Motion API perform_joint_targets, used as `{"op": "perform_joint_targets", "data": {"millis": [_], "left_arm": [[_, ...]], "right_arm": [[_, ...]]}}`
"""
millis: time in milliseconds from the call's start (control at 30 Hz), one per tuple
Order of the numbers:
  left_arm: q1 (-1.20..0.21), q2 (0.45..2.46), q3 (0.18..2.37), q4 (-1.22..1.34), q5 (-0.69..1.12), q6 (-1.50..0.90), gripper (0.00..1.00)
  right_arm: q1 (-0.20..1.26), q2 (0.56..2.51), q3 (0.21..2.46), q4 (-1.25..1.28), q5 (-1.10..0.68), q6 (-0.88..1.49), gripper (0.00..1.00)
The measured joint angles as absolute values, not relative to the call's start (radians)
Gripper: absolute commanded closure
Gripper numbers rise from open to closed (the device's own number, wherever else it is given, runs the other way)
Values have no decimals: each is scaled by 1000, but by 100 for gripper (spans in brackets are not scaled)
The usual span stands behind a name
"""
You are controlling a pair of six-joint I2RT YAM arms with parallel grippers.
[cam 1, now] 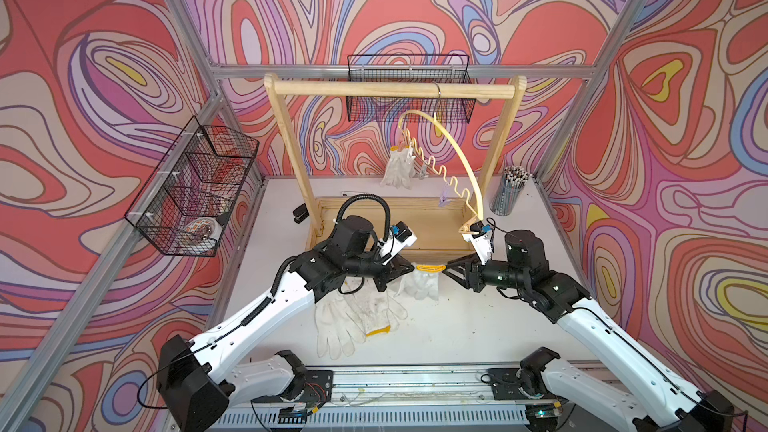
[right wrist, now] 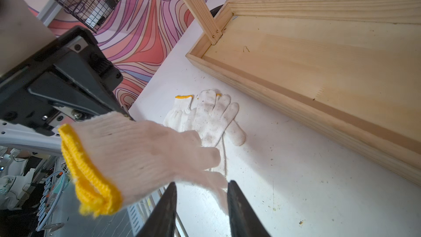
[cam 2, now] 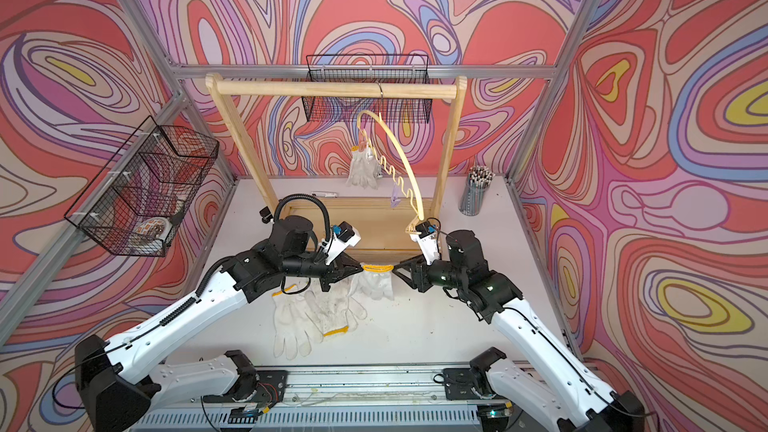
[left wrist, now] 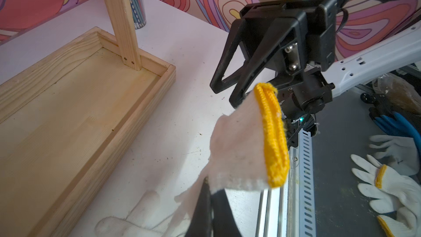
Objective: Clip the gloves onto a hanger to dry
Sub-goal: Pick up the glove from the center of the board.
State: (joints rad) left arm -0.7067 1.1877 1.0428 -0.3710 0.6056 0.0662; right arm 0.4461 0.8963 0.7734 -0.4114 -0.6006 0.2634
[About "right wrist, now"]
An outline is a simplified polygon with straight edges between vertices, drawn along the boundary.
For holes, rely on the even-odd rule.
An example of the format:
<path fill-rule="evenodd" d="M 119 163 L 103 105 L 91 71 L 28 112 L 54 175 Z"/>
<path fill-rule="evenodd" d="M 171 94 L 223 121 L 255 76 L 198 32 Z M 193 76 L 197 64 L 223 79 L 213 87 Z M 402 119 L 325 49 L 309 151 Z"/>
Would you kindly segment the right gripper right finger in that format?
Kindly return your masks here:
<path fill-rule="evenodd" d="M 228 210 L 232 237 L 270 237 L 234 180 L 228 184 Z"/>

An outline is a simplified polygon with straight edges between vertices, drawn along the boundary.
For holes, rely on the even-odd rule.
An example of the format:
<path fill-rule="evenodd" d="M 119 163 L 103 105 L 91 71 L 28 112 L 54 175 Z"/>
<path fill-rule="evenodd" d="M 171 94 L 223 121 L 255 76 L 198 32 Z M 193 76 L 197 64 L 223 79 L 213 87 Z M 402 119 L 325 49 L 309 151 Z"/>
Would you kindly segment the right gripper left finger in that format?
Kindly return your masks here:
<path fill-rule="evenodd" d="M 177 187 L 171 182 L 136 237 L 173 237 L 176 210 Z"/>

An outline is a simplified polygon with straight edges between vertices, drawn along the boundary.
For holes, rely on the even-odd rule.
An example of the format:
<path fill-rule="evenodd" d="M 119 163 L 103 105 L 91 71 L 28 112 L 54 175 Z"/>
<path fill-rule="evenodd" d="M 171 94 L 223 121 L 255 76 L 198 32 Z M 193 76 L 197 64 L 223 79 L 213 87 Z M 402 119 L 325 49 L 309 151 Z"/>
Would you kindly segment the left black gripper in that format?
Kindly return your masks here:
<path fill-rule="evenodd" d="M 53 136 L 59 117 L 127 115 L 113 93 L 122 80 L 92 32 L 75 26 L 1 77 L 1 120 Z"/>

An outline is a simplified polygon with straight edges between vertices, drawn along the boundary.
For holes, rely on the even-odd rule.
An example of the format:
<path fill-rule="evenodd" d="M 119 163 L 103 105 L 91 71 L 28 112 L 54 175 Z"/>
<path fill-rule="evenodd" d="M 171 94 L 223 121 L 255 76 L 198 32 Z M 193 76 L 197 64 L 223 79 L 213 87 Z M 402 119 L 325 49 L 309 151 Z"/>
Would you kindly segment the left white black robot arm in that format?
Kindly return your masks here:
<path fill-rule="evenodd" d="M 60 155 L 63 119 L 124 113 L 122 75 L 89 29 L 55 36 L 24 0 L 1 0 L 1 145 Z"/>

